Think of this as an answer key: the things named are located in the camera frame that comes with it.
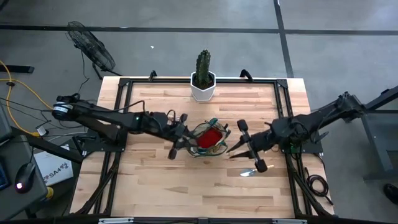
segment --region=potted cactus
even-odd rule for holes
[[[197,101],[208,101],[216,88],[216,74],[209,71],[210,53],[203,50],[197,59],[197,70],[191,73],[192,95]]]

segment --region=fan cage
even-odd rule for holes
[[[111,54],[86,27],[77,21],[68,23],[68,35],[75,47],[80,49],[93,63],[104,71],[112,71],[116,63]]]

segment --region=wire bundle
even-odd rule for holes
[[[305,168],[305,171],[308,175],[305,182],[307,183],[308,188],[311,190],[311,192],[318,197],[326,198],[328,200],[328,202],[330,203],[330,205],[333,205],[333,202],[328,197],[328,192],[329,192],[328,182],[326,182],[326,180],[320,175],[317,175],[317,174],[310,175],[307,168]],[[323,187],[322,191],[318,191],[313,188],[313,183],[315,181],[319,181],[322,184],[322,187]]]
[[[0,81],[8,81],[8,85],[9,85],[9,88],[8,88],[8,94],[7,94],[7,100],[6,100],[6,104],[7,104],[7,110],[8,110],[8,113],[9,113],[9,116],[10,116],[10,118],[12,119],[12,121],[14,122],[14,124],[19,128],[19,129],[21,129],[23,132],[25,132],[25,133],[27,133],[27,134],[31,134],[31,135],[33,135],[33,136],[36,136],[36,137],[39,137],[40,136],[40,134],[38,133],[38,132],[30,132],[30,131],[28,131],[28,130],[26,130],[26,129],[24,129],[23,127],[21,127],[19,124],[18,124],[18,122],[15,120],[15,118],[13,117],[13,115],[12,115],[12,113],[11,113],[11,109],[10,109],[10,106],[9,106],[9,99],[10,99],[10,96],[11,96],[11,90],[12,90],[12,82],[18,82],[18,83],[20,83],[20,84],[22,84],[22,85],[24,85],[29,91],[31,91],[48,109],[50,109],[50,110],[52,110],[52,107],[51,106],[49,106],[48,104],[46,104],[46,102],[44,101],[44,100],[42,100],[41,99],[41,97],[33,90],[33,89],[31,89],[28,85],[26,85],[25,83],[23,83],[23,82],[21,82],[21,81],[19,81],[19,80],[15,80],[15,79],[12,79],[12,77],[11,77],[11,74],[10,74],[10,71],[8,70],[8,68],[7,68],[7,66],[0,60],[0,63],[1,63],[1,65],[6,69],[6,72],[7,72],[7,74],[8,74],[8,79],[6,79],[6,78],[3,78],[3,79],[0,79]]]

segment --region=yellow cable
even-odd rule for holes
[[[21,81],[19,81],[19,80],[15,80],[15,79],[12,79],[11,78],[11,74],[10,74],[10,71],[8,70],[8,68],[7,68],[7,66],[0,60],[0,63],[1,63],[1,65],[6,69],[6,72],[7,72],[7,74],[8,74],[8,77],[9,77],[9,79],[0,79],[0,81],[9,81],[9,82],[18,82],[18,83],[20,83],[20,84],[22,84],[22,85],[24,85],[28,90],[30,90],[48,109],[50,109],[50,110],[52,110],[52,107],[51,106],[49,106],[48,104],[46,104],[45,103],[45,101],[44,100],[42,100],[41,99],[41,97],[33,90],[33,89],[31,89],[28,85],[26,85],[25,83],[23,83],[23,82],[21,82]],[[28,134],[31,134],[31,135],[33,135],[33,136],[36,136],[36,137],[39,137],[40,136],[40,134],[38,133],[38,132],[30,132],[30,131],[27,131],[27,130],[25,130],[24,128],[22,128],[19,124],[18,124],[18,122],[15,120],[15,118],[13,117],[13,115],[12,115],[12,113],[11,113],[11,110],[10,110],[10,107],[9,107],[9,98],[10,98],[10,96],[11,96],[11,89],[12,89],[12,87],[10,86],[9,88],[8,88],[8,94],[7,94],[7,102],[6,102],[6,104],[7,104],[7,110],[8,110],[8,113],[9,113],[9,115],[10,115],[10,118],[12,119],[12,121],[15,123],[15,125],[19,128],[19,129],[21,129],[23,132],[25,132],[25,133],[28,133]]]
[[[7,78],[0,78],[0,81],[9,81],[9,79],[7,79]],[[41,97],[31,88],[31,87],[29,87],[28,85],[26,85],[25,83],[23,83],[23,82],[21,82],[21,81],[19,81],[19,80],[16,80],[16,79],[11,79],[11,81],[13,81],[13,82],[18,82],[18,83],[20,83],[20,84],[22,84],[22,85],[24,85],[28,90],[30,90],[48,109],[50,109],[50,110],[52,110],[52,107],[51,106],[49,106],[48,104],[46,104],[46,102],[43,100],[43,99],[41,99]]]

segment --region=cactus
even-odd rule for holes
[[[205,90],[211,86],[213,81],[209,76],[210,53],[203,50],[197,59],[197,72],[195,74],[195,86]]]

